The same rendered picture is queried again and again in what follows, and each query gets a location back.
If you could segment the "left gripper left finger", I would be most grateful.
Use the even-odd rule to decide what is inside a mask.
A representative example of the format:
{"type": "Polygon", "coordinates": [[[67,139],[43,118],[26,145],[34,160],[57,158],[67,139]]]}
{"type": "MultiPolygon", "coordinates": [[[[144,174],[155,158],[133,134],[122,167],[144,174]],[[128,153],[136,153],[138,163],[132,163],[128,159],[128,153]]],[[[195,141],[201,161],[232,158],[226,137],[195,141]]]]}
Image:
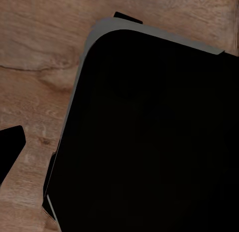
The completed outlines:
{"type": "Polygon", "coordinates": [[[0,185],[26,144],[21,125],[0,131],[0,185]]]}

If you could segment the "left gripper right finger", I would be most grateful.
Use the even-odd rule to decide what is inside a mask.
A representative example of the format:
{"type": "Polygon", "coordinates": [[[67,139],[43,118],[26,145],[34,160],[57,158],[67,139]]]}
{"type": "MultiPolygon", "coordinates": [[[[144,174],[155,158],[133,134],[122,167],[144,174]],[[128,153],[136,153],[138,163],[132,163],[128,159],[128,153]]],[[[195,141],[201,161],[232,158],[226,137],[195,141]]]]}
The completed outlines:
{"type": "Polygon", "coordinates": [[[225,130],[223,143],[239,165],[239,127],[228,125],[225,130]]]}

